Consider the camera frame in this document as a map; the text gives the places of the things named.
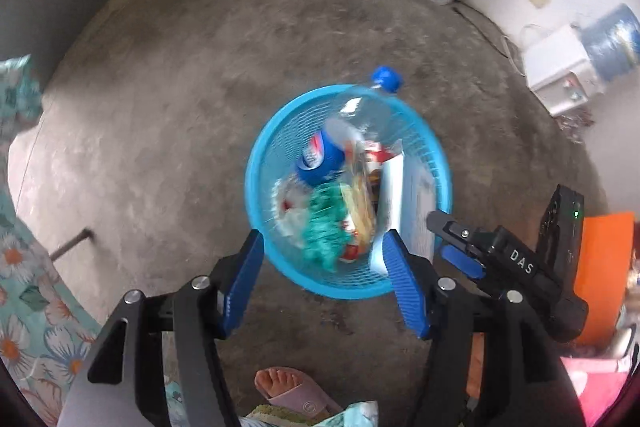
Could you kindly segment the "blue mesh trash basket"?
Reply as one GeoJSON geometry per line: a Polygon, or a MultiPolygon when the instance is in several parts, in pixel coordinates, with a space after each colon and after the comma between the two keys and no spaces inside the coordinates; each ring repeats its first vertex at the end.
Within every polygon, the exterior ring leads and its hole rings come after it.
{"type": "MultiPolygon", "coordinates": [[[[340,300],[370,299],[392,290],[390,280],[369,268],[369,257],[337,263],[333,271],[303,254],[303,213],[311,187],[297,176],[296,161],[321,129],[333,99],[346,84],[308,91],[281,107],[250,152],[245,171],[245,207],[252,228],[265,239],[266,256],[291,282],[317,295],[340,300]]],[[[444,150],[422,117],[399,98],[386,100],[390,121],[381,141],[400,141],[402,151],[431,170],[437,208],[449,212],[454,202],[444,150]]]]}

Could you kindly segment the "white water dispenser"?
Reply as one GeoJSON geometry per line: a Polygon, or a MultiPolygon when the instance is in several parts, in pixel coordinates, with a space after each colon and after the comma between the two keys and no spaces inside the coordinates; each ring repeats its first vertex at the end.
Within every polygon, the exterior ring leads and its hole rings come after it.
{"type": "Polygon", "coordinates": [[[579,32],[564,25],[523,53],[526,84],[552,117],[564,115],[605,92],[579,32]]]}

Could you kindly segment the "blue dispenser water jug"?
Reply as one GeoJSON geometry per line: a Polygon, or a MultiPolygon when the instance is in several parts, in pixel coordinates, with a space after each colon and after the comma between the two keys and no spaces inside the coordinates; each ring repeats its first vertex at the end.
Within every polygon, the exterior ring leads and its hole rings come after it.
{"type": "Polygon", "coordinates": [[[605,82],[628,75],[639,66],[639,20],[620,4],[593,24],[578,30],[579,40],[598,76],[605,82]]]}

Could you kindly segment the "Pepsi plastic bottle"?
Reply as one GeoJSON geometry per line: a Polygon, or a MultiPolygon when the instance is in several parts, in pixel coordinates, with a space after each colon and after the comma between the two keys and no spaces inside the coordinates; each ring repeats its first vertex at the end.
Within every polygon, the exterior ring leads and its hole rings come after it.
{"type": "Polygon", "coordinates": [[[381,142],[393,119],[390,102],[403,83],[395,69],[378,66],[367,86],[354,84],[339,93],[296,162],[299,179],[311,187],[334,180],[343,170],[347,150],[381,142]]]}

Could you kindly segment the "red white tissue box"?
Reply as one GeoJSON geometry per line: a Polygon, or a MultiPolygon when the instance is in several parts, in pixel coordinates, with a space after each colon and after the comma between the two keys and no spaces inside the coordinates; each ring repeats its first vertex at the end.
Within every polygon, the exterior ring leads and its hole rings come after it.
{"type": "Polygon", "coordinates": [[[364,153],[376,197],[370,270],[386,277],[383,236],[390,230],[397,231],[411,254],[432,260],[435,236],[427,230],[426,217],[436,209],[437,198],[431,170],[420,158],[406,153],[401,140],[391,146],[366,141],[364,153]]]}

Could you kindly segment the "orange stool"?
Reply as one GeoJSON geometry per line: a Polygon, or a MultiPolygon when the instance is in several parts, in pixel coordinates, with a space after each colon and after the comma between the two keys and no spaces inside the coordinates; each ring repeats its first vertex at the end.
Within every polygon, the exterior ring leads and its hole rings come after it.
{"type": "Polygon", "coordinates": [[[614,335],[634,250],[634,214],[586,218],[574,291],[588,305],[578,346],[604,349],[614,335]]]}

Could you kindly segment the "teal crumpled trash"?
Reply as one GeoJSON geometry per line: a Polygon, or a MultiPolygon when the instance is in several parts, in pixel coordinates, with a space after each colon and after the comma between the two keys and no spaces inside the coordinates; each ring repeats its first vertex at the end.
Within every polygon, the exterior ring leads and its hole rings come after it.
{"type": "Polygon", "coordinates": [[[335,272],[352,234],[344,229],[347,207],[341,185],[326,182],[315,187],[308,202],[308,219],[303,229],[303,254],[324,271],[335,272]]]}

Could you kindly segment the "floral teal quilt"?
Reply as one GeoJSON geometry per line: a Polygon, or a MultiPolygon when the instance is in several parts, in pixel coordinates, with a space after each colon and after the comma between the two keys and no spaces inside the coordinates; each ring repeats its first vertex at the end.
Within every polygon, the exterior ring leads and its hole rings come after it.
{"type": "Polygon", "coordinates": [[[50,255],[17,216],[9,151],[42,114],[30,57],[1,62],[1,363],[44,425],[55,426],[100,325],[62,282],[50,255]]]}

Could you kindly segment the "foot in pink slipper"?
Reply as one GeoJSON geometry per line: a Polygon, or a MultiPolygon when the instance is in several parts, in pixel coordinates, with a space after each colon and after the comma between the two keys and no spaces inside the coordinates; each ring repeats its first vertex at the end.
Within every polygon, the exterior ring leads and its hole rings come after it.
{"type": "Polygon", "coordinates": [[[254,384],[271,405],[306,419],[326,419],[343,410],[309,375],[298,369],[284,366],[259,369],[254,384]]]}

